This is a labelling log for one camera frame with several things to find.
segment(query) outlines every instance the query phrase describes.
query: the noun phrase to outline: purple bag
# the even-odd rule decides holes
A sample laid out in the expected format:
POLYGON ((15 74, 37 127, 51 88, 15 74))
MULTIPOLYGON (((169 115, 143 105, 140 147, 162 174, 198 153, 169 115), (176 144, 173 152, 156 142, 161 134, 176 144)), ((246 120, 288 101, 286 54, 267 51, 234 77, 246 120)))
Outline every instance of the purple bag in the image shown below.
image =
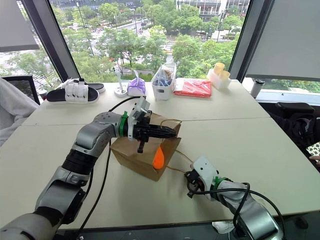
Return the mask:
POLYGON ((146 95, 146 83, 145 80, 139 77, 138 72, 133 70, 136 78, 128 83, 128 95, 129 96, 145 96, 146 95))

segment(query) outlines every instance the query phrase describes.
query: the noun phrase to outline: white sneaker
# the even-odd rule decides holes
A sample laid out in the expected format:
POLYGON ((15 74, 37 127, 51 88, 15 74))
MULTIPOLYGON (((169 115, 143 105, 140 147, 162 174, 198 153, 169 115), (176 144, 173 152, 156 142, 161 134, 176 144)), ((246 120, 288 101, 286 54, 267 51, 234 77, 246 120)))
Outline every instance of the white sneaker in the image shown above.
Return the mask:
POLYGON ((230 233, 235 228, 232 221, 213 221, 212 227, 214 227, 219 234, 230 233))

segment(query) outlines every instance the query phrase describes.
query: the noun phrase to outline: black and white slipper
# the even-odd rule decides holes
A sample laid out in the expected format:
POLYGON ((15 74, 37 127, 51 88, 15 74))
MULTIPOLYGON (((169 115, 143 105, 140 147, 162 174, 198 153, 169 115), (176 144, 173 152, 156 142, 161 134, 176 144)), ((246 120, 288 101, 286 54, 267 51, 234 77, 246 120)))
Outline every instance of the black and white slipper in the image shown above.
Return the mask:
POLYGON ((78 83, 81 81, 84 81, 85 85, 88 85, 89 88, 97 90, 99 93, 103 93, 106 90, 105 85, 103 83, 88 83, 83 78, 70 78, 67 81, 60 84, 57 89, 64 89, 66 85, 72 82, 78 83))
POLYGON ((52 104, 93 104, 98 101, 99 92, 85 85, 85 81, 70 81, 64 88, 50 91, 46 99, 52 104))

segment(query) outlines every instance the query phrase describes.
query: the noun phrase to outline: white table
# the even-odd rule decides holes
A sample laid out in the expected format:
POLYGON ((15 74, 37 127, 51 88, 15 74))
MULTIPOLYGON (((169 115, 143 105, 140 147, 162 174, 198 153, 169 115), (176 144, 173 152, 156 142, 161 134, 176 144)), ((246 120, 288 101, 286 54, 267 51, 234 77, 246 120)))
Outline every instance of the white table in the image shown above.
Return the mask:
MULTIPOLYGON (((82 126, 21 126, 0 148, 0 226, 33 211, 37 197, 65 160, 82 126)), ((249 182, 252 190, 270 198, 284 215, 320 210, 320 174, 271 118, 186 121, 179 136, 180 151, 193 160, 206 156, 222 176, 249 182)), ((218 202, 204 196, 188 198, 182 173, 167 169, 159 182, 154 182, 111 156, 103 195, 86 228, 232 218, 218 202)), ((97 160, 93 185, 78 217, 63 229, 78 228, 91 209, 106 157, 107 150, 97 160)), ((169 165, 189 169, 188 161, 179 154, 173 155, 169 165)), ((257 199, 275 214, 264 200, 257 199)))
MULTIPOLYGON (((24 123, 33 125, 74 125, 88 124, 102 112, 107 112, 122 101, 114 94, 118 83, 106 83, 106 91, 93 104, 51 104, 45 101, 24 123)), ((237 81, 233 80, 229 89, 218 91, 212 88, 210 98, 173 95, 167 101, 156 101, 150 82, 146 83, 147 101, 150 110, 167 118, 182 121, 268 118, 268 113, 251 97, 237 81)), ((135 100, 119 106, 115 112, 130 112, 135 100)))

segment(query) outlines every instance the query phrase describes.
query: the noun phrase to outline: yellow cup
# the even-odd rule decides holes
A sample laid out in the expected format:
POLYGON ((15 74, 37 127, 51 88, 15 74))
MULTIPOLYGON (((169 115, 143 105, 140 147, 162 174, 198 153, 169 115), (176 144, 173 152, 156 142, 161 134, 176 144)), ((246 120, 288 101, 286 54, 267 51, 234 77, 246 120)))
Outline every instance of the yellow cup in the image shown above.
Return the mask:
POLYGON ((225 69, 225 65, 222 62, 216 62, 213 68, 213 72, 217 75, 221 73, 225 69))
POLYGON ((230 72, 225 71, 225 70, 222 70, 222 71, 220 72, 220 75, 219 75, 219 77, 220 77, 220 79, 221 79, 222 81, 227 81, 227 80, 229 79, 229 76, 230 76, 230 72))

